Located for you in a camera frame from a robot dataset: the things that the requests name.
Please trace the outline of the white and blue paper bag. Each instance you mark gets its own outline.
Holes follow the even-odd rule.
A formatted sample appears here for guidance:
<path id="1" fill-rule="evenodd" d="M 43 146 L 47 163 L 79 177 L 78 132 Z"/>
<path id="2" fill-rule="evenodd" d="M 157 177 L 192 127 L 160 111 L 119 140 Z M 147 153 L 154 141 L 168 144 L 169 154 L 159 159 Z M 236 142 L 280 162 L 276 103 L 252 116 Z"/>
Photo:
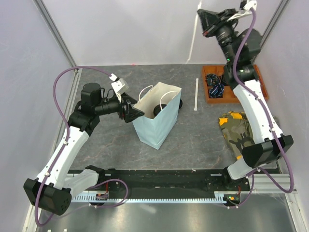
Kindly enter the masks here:
<path id="1" fill-rule="evenodd" d="M 139 93 L 135 109 L 144 112 L 133 121 L 133 126 L 141 142 L 159 149 L 175 125 L 178 117 L 182 89 L 162 82 L 149 85 Z M 158 104 L 166 107 L 154 116 L 153 110 Z"/>

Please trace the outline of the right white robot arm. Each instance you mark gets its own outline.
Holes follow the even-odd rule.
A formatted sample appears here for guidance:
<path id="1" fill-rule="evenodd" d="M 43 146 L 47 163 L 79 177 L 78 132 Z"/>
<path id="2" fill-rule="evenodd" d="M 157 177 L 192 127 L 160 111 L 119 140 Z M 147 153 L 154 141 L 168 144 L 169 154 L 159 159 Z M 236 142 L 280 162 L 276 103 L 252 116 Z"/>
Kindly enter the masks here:
<path id="1" fill-rule="evenodd" d="M 221 178 L 222 187 L 233 190 L 239 179 L 247 176 L 255 168 L 286 157 L 286 152 L 294 144 L 291 135 L 285 135 L 275 122 L 262 93 L 258 74 L 252 59 L 260 53 L 262 36 L 254 29 L 256 13 L 253 8 L 244 9 L 253 16 L 250 27 L 241 34 L 235 32 L 240 15 L 236 9 L 212 12 L 199 9 L 203 36 L 215 37 L 225 58 L 224 79 L 241 103 L 251 130 L 254 144 L 242 149 L 242 157 L 226 169 Z"/>

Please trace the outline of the black plastic cup lid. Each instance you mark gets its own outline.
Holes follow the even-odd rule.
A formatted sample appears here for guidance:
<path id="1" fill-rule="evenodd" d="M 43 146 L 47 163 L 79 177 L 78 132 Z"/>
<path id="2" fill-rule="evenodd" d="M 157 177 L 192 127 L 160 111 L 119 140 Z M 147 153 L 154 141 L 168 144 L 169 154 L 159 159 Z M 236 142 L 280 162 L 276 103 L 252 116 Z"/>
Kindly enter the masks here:
<path id="1" fill-rule="evenodd" d="M 166 104 L 161 104 L 161 105 L 158 104 L 153 110 L 154 116 L 157 116 L 165 107 L 166 107 Z"/>

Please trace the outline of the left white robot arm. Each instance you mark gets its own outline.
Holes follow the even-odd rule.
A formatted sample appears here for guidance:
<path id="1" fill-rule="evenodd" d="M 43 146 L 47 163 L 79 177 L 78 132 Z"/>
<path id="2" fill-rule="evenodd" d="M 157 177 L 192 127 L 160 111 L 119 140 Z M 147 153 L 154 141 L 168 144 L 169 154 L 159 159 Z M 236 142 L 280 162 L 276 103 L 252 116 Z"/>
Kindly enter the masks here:
<path id="1" fill-rule="evenodd" d="M 98 83 L 83 86 L 81 99 L 65 120 L 63 138 L 52 157 L 35 179 L 27 179 L 24 183 L 26 195 L 36 211 L 43 209 L 60 216 L 78 194 L 90 188 L 101 190 L 105 187 L 104 171 L 94 166 L 69 180 L 66 176 L 79 150 L 99 124 L 100 116 L 116 113 L 129 123 L 144 114 L 133 108 L 137 100 L 126 94 L 127 89 L 124 79 L 112 82 L 113 95 L 107 98 L 105 89 Z"/>

